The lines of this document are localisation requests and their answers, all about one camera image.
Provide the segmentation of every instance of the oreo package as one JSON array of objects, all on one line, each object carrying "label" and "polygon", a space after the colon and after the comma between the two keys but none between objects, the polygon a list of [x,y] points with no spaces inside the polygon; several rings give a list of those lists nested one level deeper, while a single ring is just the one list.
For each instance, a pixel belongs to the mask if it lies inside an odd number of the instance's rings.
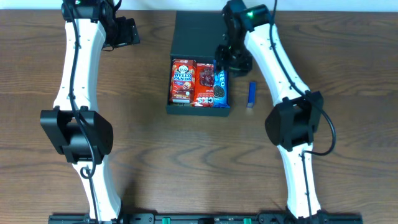
[{"label": "oreo package", "polygon": [[215,72],[214,75],[214,108],[229,108],[228,105],[228,73],[226,70]]}]

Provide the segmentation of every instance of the open black box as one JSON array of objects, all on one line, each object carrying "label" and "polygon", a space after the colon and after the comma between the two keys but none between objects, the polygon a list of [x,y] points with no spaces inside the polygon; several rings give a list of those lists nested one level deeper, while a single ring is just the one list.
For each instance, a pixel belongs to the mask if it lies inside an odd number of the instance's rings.
[{"label": "open black box", "polygon": [[172,49],[170,52],[169,87],[167,114],[200,116],[228,116],[230,108],[202,108],[170,104],[170,84],[174,59],[194,59],[197,63],[213,63],[216,49],[226,44],[223,34],[226,25],[221,12],[177,11]]}]

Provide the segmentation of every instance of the cookie package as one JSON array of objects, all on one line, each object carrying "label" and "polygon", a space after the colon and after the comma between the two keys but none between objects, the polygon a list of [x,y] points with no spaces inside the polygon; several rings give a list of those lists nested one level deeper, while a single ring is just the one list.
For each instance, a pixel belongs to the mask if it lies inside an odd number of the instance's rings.
[{"label": "cookie package", "polygon": [[214,102],[214,66],[198,63],[195,83],[195,97],[192,106],[212,107]]},{"label": "cookie package", "polygon": [[214,108],[229,108],[228,105],[228,73],[222,70],[215,73]]},{"label": "cookie package", "polygon": [[172,67],[170,84],[171,103],[191,103],[195,89],[195,70],[197,63],[194,60],[175,59]]}]

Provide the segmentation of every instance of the wooden table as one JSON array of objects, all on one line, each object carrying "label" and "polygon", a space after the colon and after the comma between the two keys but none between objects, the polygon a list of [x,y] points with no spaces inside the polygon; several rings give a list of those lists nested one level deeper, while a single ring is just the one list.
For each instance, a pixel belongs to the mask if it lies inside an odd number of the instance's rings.
[{"label": "wooden table", "polygon": [[[228,118],[167,115],[175,12],[119,15],[135,18],[141,43],[102,53],[98,104],[114,128],[111,168],[125,210],[283,210],[286,179],[264,129],[272,102],[257,65],[232,79]],[[277,25],[337,130],[335,152],[313,159],[322,208],[398,222],[398,14],[281,12]],[[39,124],[58,93],[65,43],[60,11],[0,11],[0,223],[88,212],[77,173]],[[251,80],[257,99],[247,110]],[[316,151],[328,148],[324,120],[315,138]]]}]

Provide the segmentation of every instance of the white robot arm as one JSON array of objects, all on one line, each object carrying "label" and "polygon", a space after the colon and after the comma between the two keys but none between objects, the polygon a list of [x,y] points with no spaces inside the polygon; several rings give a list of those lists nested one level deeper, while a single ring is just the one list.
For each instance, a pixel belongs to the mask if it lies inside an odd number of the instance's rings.
[{"label": "white robot arm", "polygon": [[[58,153],[66,155],[67,161],[72,163],[79,174],[83,169],[93,170],[93,166],[96,166],[92,178],[88,179],[83,175],[80,178],[90,204],[90,218],[106,222],[119,217],[121,199],[116,193],[109,169],[108,154],[112,147],[113,130],[98,114],[96,86],[100,55],[106,46],[116,48],[139,43],[134,20],[126,20],[124,17],[116,19],[114,16],[120,3],[121,1],[114,6],[108,0],[64,1],[62,12],[66,20],[67,50],[62,82],[53,104],[54,109],[43,111],[40,117],[40,122]],[[77,58],[76,43],[79,46]],[[90,157],[87,146],[83,147],[88,142],[81,134],[82,130],[76,124],[68,123],[75,117],[71,113],[70,101],[70,80],[74,63],[72,102],[74,109],[80,110],[80,119],[85,121],[82,123],[95,149],[95,159]],[[101,127],[100,131],[94,130],[95,127]]]},{"label": "white robot arm", "polygon": [[[270,24],[263,24],[254,28],[254,31],[247,31],[244,38],[244,45],[251,55],[256,60],[261,72],[266,79],[268,87],[271,92],[274,106],[281,103],[284,98],[296,99],[301,95],[297,93],[290,86],[288,79],[283,73],[275,54],[271,48],[271,41],[269,36]],[[285,50],[279,40],[277,29],[273,29],[273,37],[276,51],[280,56],[290,78],[294,80],[297,88],[302,92],[309,91],[308,86],[297,75]],[[302,153],[303,151],[312,151],[312,144],[303,143],[293,147],[292,151],[288,151],[283,146],[278,145],[278,150],[282,155],[285,175],[287,181],[288,198],[287,207],[290,212],[298,217],[309,217],[307,190],[305,185],[305,178],[303,173]],[[310,205],[312,215],[315,215],[320,209],[320,204],[315,193],[315,186],[313,183],[311,155],[305,157],[305,167],[307,171],[308,189],[310,196]]]}]

